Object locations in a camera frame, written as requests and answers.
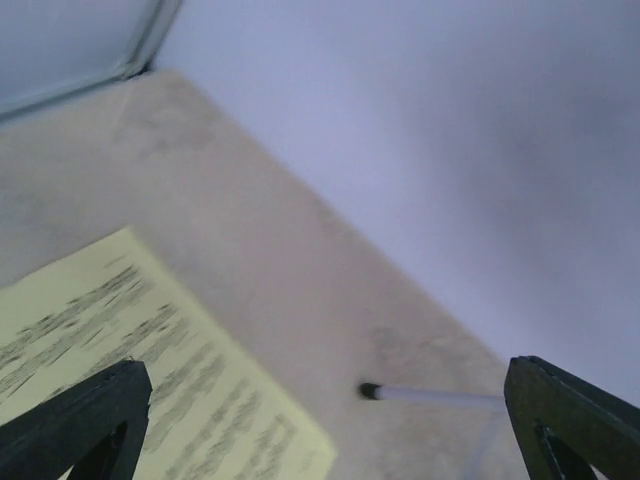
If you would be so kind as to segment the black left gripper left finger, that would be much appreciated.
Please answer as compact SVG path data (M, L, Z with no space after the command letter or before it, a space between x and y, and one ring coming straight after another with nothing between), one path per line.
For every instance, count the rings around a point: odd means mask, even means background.
M3 479L131 479L152 386L141 361L123 360L1 426Z

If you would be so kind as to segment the white music stand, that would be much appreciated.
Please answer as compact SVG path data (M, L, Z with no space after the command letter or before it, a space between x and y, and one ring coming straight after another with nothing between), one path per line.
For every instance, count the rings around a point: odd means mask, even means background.
M488 411L490 413L489 420L481 433L477 448L463 471L462 479L476 479L484 455L489 450L506 417L504 398L495 395L394 387L372 382L360 383L357 386L357 392L361 398L370 401L398 399L435 406Z

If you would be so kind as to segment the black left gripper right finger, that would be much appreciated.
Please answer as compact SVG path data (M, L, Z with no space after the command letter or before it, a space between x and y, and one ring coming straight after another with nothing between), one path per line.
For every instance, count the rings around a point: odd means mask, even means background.
M510 423L531 479L639 477L639 409L535 356L510 360Z

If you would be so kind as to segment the yellow sheet music page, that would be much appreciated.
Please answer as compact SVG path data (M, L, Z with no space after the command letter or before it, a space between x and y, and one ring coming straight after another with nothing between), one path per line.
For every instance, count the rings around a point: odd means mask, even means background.
M121 360L150 377L139 479L324 479L319 425L130 229L1 291L1 418Z

